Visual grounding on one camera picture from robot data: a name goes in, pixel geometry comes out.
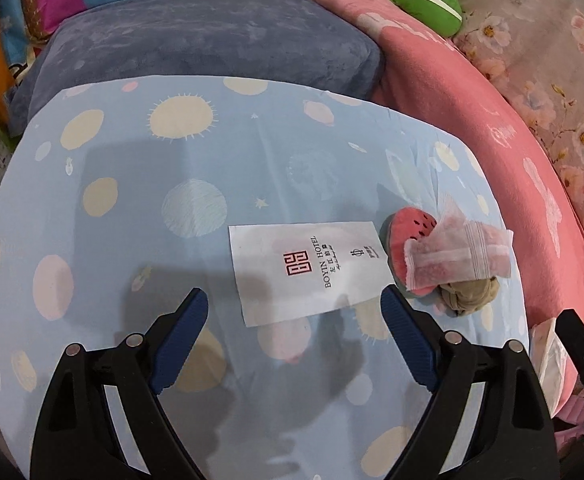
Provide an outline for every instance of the blue rubber grip pad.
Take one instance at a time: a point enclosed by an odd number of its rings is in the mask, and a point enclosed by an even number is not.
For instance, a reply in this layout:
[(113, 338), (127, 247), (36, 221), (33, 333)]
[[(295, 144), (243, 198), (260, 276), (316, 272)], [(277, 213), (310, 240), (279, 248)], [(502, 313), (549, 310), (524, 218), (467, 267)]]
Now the blue rubber grip pad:
[(176, 381), (207, 320), (207, 295), (201, 291), (183, 309), (181, 316), (154, 356), (150, 388), (158, 395)]
[(434, 350), (389, 287), (381, 294), (381, 313), (412, 377), (433, 392), (438, 384)]

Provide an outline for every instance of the light blue tablecloth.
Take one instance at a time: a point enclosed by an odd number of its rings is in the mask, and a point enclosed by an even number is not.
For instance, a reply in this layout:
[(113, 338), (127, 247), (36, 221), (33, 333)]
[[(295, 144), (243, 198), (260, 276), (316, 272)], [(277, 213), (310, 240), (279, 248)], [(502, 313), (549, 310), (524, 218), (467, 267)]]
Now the light blue tablecloth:
[[(38, 410), (65, 346), (113, 346), (199, 286), (209, 320), (160, 400), (204, 473), (384, 475), (429, 395), (377, 303), (246, 328), (228, 225), (371, 220), (380, 228), (406, 205), (440, 218), (446, 193), (468, 218), (502, 226), (462, 142), (329, 92), (212, 76), (61, 92), (28, 126), (0, 188), (0, 426), (19, 466), (28, 471)], [(500, 281), (498, 298), (472, 316), (451, 316), (436, 294), (412, 303), (473, 342), (527, 344), (516, 266)], [(128, 460), (142, 466), (110, 398)], [(469, 417), (449, 464), (471, 426)]]

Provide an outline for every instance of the gray pillow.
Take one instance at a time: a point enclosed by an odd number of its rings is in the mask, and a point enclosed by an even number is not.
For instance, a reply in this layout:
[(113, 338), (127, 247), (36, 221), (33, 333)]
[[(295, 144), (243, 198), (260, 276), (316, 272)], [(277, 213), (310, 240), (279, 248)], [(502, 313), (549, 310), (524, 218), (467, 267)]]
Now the gray pillow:
[(243, 76), (366, 99), (382, 64), (374, 41), (310, 0), (122, 0), (63, 22), (14, 92), (9, 130), (85, 83)]

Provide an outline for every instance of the pink blanket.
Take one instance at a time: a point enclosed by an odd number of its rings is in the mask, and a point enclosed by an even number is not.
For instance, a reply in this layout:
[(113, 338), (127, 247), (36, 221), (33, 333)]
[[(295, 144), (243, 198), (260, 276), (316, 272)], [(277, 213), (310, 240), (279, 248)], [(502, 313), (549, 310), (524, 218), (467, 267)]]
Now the pink blanket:
[[(379, 44), (377, 104), (461, 139), (479, 160), (508, 229), (528, 324), (574, 308), (584, 320), (584, 235), (562, 183), (525, 123), (449, 42), (390, 0), (313, 0)], [(570, 363), (560, 405), (576, 380)]]

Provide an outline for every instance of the white paper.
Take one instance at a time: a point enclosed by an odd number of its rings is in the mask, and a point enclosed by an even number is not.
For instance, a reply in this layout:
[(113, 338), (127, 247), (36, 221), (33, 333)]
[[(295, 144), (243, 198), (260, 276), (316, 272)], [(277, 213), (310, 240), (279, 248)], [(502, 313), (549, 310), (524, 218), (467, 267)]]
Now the white paper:
[(393, 283), (372, 222), (230, 226), (246, 326), (313, 316)]

